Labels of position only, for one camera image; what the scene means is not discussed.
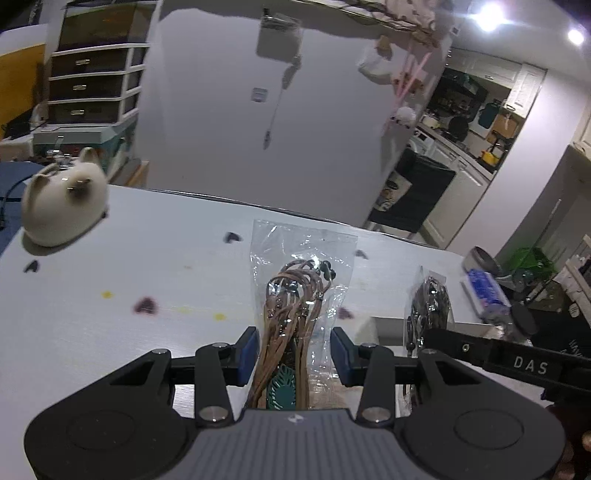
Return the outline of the bag of dark hair ties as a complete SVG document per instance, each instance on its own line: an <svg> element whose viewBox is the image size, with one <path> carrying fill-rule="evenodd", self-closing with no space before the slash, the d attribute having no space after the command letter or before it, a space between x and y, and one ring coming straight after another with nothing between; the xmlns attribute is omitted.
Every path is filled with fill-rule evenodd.
<svg viewBox="0 0 591 480"><path fill-rule="evenodd" d="M425 345L426 332L448 329L452 313L447 277L420 266L410 290L403 323L403 345L415 357Z"/></svg>

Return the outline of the bag of brown cords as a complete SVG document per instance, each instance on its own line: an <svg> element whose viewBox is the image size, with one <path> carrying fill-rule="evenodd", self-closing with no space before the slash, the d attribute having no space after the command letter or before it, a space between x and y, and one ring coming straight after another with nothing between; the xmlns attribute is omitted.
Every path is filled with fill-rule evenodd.
<svg viewBox="0 0 591 480"><path fill-rule="evenodd" d="M253 223L249 264L262 343L249 408L344 405L329 332L349 290L357 245L351 234L270 220Z"/></svg>

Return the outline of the clear jar black lid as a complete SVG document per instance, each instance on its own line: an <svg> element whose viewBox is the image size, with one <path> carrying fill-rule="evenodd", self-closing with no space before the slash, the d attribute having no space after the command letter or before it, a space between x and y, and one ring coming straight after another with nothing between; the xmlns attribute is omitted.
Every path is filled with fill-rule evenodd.
<svg viewBox="0 0 591 480"><path fill-rule="evenodd" d="M524 338L531 338L539 331L538 325L530 310L520 302L512 302L510 319L514 329Z"/></svg>

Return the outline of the blue wet wipes pack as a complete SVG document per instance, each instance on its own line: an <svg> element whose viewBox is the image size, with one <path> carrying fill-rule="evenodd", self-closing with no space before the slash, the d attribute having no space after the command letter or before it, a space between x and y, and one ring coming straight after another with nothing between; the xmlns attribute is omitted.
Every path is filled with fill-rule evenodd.
<svg viewBox="0 0 591 480"><path fill-rule="evenodd" d="M510 316L511 304L489 272L470 270L462 279L462 286L481 320L494 323Z"/></svg>

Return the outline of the green plastic basket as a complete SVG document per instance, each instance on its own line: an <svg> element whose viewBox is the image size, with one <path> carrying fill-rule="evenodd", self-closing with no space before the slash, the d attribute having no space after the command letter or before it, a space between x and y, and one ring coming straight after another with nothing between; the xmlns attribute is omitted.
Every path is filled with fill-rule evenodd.
<svg viewBox="0 0 591 480"><path fill-rule="evenodd" d="M536 280L548 280L557 273L553 262L539 247L518 248L505 262L504 267L510 272L529 271Z"/></svg>

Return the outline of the grey round tin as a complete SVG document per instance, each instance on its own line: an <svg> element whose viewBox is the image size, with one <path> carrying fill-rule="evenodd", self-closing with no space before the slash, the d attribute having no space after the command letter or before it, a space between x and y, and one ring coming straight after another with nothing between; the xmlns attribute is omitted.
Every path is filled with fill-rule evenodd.
<svg viewBox="0 0 591 480"><path fill-rule="evenodd" d="M502 273L501 266L488 252L479 246L473 247L462 262L465 272L471 270L482 270L490 273L493 277L499 277Z"/></svg>

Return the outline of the cream cat-shaped ceramic pot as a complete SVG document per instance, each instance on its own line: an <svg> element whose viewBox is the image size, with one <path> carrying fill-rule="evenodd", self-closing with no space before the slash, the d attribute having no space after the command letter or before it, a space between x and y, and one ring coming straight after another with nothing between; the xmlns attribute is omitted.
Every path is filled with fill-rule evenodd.
<svg viewBox="0 0 591 480"><path fill-rule="evenodd" d="M40 247L67 244L90 230L107 211L108 183L96 151L61 152L32 176L21 202L22 226Z"/></svg>

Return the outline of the blue patterned cushion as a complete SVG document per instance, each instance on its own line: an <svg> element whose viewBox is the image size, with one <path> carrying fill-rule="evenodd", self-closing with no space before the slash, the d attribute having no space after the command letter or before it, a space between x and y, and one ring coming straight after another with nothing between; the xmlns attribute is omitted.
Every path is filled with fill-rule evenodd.
<svg viewBox="0 0 591 480"><path fill-rule="evenodd" d="M24 194L25 181L44 168L34 162L2 162L1 163L1 215L0 252L10 244L12 238L21 228L21 199Z"/></svg>

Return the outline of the white plastic drawer unit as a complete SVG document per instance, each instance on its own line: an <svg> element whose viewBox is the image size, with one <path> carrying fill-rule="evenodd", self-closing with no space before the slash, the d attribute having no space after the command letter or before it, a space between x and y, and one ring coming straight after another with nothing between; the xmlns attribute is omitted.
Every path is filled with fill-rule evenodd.
<svg viewBox="0 0 591 480"><path fill-rule="evenodd" d="M55 52L48 122L117 124L135 116L148 50L146 43L123 43Z"/></svg>

